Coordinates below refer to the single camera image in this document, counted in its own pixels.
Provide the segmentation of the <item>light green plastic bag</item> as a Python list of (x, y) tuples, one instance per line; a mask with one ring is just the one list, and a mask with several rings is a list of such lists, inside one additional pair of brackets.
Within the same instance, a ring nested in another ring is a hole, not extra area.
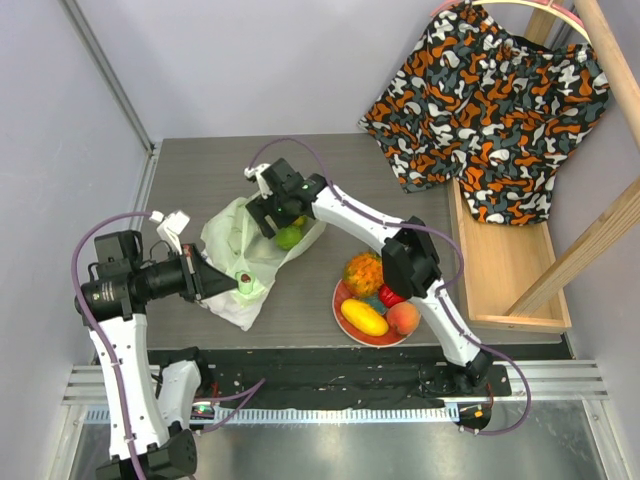
[(275, 239), (262, 236), (246, 210), (249, 200), (239, 197), (203, 227), (206, 261), (238, 281), (235, 290), (203, 300), (201, 305), (243, 331), (249, 330), (283, 265), (303, 255), (324, 233), (326, 224), (308, 219), (301, 242), (290, 251), (276, 246)]

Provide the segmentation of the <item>fake peach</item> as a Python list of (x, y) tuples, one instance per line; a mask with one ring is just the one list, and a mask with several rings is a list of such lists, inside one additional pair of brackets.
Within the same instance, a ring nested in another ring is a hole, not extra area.
[(421, 314), (412, 303), (400, 302), (387, 311), (386, 319), (399, 335), (407, 336), (418, 327)]

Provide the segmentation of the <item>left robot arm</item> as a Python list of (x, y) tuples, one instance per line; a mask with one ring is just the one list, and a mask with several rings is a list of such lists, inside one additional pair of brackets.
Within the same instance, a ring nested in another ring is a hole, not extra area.
[(99, 479), (181, 479), (197, 469), (192, 403), (211, 391), (213, 375), (196, 347), (171, 355), (152, 373), (146, 307), (171, 295), (197, 303), (237, 282), (208, 264), (195, 244), (181, 242), (177, 231), (157, 233), (168, 248), (160, 261), (143, 251), (138, 231), (96, 237), (97, 259), (75, 298), (99, 356), (110, 414), (109, 458), (96, 470)]

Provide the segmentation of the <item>orange fake pineapple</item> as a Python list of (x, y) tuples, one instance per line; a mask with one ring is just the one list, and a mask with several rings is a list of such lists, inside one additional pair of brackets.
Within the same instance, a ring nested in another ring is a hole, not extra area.
[(344, 268), (343, 281), (355, 297), (374, 295), (384, 283), (381, 257), (374, 252), (354, 256)]

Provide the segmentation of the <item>fake yellow lemon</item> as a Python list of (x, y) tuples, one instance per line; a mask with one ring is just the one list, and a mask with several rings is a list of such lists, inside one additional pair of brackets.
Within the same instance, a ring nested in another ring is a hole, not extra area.
[(381, 337), (389, 330), (386, 319), (363, 301), (347, 299), (342, 302), (340, 311), (346, 321), (366, 335)]

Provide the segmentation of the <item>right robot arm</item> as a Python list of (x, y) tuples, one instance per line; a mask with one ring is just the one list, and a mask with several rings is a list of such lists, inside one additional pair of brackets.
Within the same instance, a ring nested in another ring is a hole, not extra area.
[(486, 385), (492, 355), (452, 302), (432, 232), (420, 219), (383, 214), (319, 174), (305, 178), (284, 159), (247, 167), (244, 176), (259, 188), (247, 210), (263, 236), (272, 238), (278, 229), (306, 216), (364, 242), (381, 257), (384, 284), (412, 303), (435, 334), (455, 389), (472, 395)]

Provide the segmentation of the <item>fake green lime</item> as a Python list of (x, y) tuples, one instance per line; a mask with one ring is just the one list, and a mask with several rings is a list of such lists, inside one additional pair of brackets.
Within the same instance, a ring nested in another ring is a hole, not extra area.
[(300, 227), (291, 225), (279, 230), (275, 236), (276, 246), (284, 251), (290, 251), (298, 245), (303, 238)]

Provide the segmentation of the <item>red fake pepper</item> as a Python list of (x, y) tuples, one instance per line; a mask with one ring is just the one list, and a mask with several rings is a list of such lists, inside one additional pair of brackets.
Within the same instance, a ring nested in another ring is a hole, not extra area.
[(391, 308), (399, 303), (405, 302), (406, 299), (395, 293), (386, 284), (383, 284), (378, 291), (378, 299), (386, 308)]

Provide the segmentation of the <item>fake mango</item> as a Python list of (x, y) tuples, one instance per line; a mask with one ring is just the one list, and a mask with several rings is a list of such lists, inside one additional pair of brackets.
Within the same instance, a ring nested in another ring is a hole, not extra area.
[(296, 227), (302, 227), (305, 225), (306, 221), (307, 221), (306, 216), (300, 216), (293, 222), (293, 225)]

